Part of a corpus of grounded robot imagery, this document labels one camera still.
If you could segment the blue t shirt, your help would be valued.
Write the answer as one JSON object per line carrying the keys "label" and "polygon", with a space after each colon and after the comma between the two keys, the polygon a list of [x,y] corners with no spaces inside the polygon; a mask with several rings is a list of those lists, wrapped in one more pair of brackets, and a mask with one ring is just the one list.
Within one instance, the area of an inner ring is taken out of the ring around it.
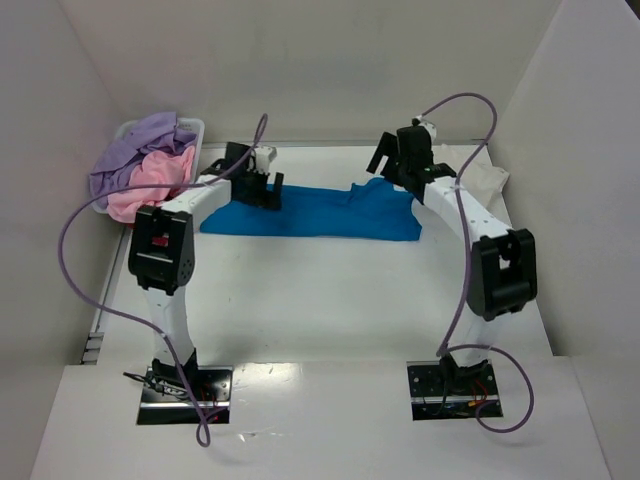
{"label": "blue t shirt", "polygon": [[200,225],[205,234],[259,237],[336,237],[396,242],[420,239],[414,197],[382,178],[348,190],[285,186],[277,211],[233,201]]}

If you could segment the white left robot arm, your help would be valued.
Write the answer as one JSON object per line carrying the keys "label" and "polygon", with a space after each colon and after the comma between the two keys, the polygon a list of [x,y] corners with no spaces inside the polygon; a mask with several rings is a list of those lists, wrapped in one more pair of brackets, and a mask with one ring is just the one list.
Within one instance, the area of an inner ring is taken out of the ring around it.
{"label": "white left robot arm", "polygon": [[279,210],[284,175],[276,173],[268,185],[276,157],[272,146],[229,142],[224,157],[197,178],[198,188],[186,189],[159,207],[138,209],[128,268],[144,292],[154,325],[154,382],[197,384],[197,352],[186,312],[186,286],[196,266],[194,236],[210,215],[233,200]]}

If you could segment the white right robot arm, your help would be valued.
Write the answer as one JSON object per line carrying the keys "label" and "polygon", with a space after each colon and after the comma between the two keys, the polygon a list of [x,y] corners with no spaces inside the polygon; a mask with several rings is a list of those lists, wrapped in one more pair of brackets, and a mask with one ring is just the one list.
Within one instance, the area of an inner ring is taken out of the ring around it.
{"label": "white right robot arm", "polygon": [[503,324],[537,295],[536,248],[527,229],[514,230],[467,189],[458,171],[438,163],[433,125],[414,121],[382,134],[367,166],[438,215],[467,251],[462,306],[439,353],[443,381],[453,391],[470,386],[488,364]]}

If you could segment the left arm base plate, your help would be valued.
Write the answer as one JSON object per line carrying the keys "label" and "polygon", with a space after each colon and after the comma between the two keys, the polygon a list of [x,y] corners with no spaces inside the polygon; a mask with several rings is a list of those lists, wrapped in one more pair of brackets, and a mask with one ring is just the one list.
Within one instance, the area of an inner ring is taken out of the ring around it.
{"label": "left arm base plate", "polygon": [[[198,424],[200,417],[182,382],[156,377],[151,368],[144,375],[125,372],[124,376],[141,384],[137,424]],[[233,369],[206,367],[194,378],[192,392],[208,424],[228,424]]]}

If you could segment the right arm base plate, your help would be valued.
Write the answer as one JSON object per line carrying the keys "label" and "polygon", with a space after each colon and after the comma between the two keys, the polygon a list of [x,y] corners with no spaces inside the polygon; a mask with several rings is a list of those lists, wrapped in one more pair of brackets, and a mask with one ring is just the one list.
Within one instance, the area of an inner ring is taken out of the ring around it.
{"label": "right arm base plate", "polygon": [[485,362],[464,378],[447,379],[436,361],[409,362],[407,377],[414,421],[500,418],[503,410],[493,366]]}

